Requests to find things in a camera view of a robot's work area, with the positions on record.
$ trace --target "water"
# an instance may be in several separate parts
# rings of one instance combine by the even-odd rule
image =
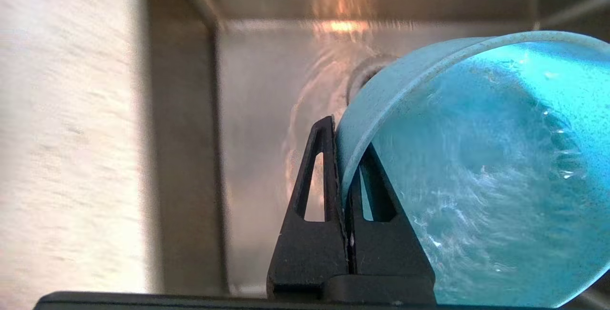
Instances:
[[[570,123],[518,80],[453,68],[469,77],[416,88],[373,144],[439,303],[539,305],[531,294],[573,270],[588,244],[587,166]]]

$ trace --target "blue plastic cup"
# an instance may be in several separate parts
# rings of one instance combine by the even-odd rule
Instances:
[[[337,141],[344,199],[375,145],[439,303],[560,306],[610,267],[608,43],[536,31],[427,46],[366,84]]]

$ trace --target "metal surface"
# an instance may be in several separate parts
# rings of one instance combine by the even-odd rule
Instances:
[[[598,10],[603,10],[610,5],[610,0],[583,0],[573,6],[570,6],[556,14],[543,19],[540,23],[542,27],[558,27],[564,23],[586,17],[590,13],[595,13]]]
[[[220,295],[226,285],[212,34],[187,0],[148,0],[151,151],[165,293]]]
[[[145,0],[0,0],[0,308],[158,292]]]

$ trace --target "stainless steel sink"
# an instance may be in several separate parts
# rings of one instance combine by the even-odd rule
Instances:
[[[608,19],[610,0],[148,0],[166,292],[264,297],[309,128],[371,65],[526,30],[609,40]],[[569,306],[609,307],[608,279]]]

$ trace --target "sink drain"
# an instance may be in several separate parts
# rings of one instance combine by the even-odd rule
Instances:
[[[375,74],[379,73],[381,69],[384,69],[388,64],[396,61],[396,56],[389,54],[377,54],[366,58],[361,62],[353,71],[349,77],[347,84],[347,93],[345,93],[345,101],[347,105],[353,101],[358,91],[364,87],[364,85],[370,80]]]

